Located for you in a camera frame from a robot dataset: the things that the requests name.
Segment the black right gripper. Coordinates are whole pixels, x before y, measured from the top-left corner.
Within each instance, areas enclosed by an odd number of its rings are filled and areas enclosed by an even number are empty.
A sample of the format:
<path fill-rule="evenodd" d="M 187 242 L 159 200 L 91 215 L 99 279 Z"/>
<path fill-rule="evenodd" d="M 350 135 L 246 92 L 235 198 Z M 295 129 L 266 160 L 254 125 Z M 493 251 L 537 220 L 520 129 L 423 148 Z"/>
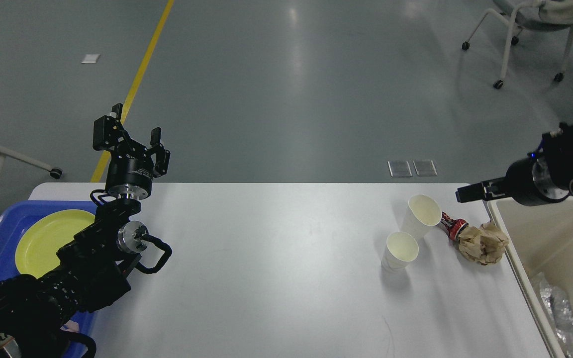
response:
<path fill-rule="evenodd" d="M 552 181 L 550 167 L 544 157 L 515 161 L 507 168 L 505 176 L 495 186 L 493 184 L 492 181 L 482 181 L 457 188 L 457 202 L 512 198 L 523 206 L 533 207 L 556 204 L 570 196 L 567 189 Z"/>

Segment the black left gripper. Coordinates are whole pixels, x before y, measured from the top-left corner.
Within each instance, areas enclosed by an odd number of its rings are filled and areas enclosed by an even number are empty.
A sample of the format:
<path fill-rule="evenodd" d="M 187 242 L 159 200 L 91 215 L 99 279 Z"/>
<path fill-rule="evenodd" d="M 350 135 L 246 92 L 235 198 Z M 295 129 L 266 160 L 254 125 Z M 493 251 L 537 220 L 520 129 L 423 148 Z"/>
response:
<path fill-rule="evenodd" d="M 115 104 L 109 115 L 94 121 L 93 149 L 111 154 L 105 193 L 146 199 L 152 194 L 153 177 L 159 178 L 168 172 L 171 152 L 162 144 L 162 129 L 155 127 L 150 136 L 150 156 L 144 156 L 145 145 L 133 140 L 121 124 L 122 111 L 123 104 Z"/>

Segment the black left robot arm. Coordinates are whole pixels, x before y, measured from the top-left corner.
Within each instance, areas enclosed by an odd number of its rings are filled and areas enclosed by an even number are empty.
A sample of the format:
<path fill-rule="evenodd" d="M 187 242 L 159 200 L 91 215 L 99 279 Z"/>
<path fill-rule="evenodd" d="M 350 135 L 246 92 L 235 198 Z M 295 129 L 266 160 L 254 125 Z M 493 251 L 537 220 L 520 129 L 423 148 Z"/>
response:
<path fill-rule="evenodd" d="M 132 221 L 152 194 L 154 178 L 168 171 L 161 128 L 150 145 L 133 140 L 121 124 L 123 104 L 94 122 L 93 149 L 110 153 L 105 188 L 91 191 L 94 221 L 59 248 L 59 265 L 40 278 L 19 274 L 0 281 L 0 358 L 61 358 L 71 344 L 97 353 L 95 340 L 64 330 L 75 313 L 98 311 L 130 291 L 132 270 L 159 272 L 172 256 L 168 243 Z"/>

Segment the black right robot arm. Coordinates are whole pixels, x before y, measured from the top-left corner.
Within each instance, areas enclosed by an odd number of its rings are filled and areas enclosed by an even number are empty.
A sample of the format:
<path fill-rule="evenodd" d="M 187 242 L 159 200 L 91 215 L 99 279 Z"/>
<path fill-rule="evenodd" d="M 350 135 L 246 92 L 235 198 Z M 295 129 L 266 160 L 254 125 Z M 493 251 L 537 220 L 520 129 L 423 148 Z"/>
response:
<path fill-rule="evenodd" d="M 573 197 L 573 125 L 559 123 L 524 159 L 510 165 L 504 177 L 457 189 L 458 202 L 512 198 L 533 207 L 563 202 Z"/>

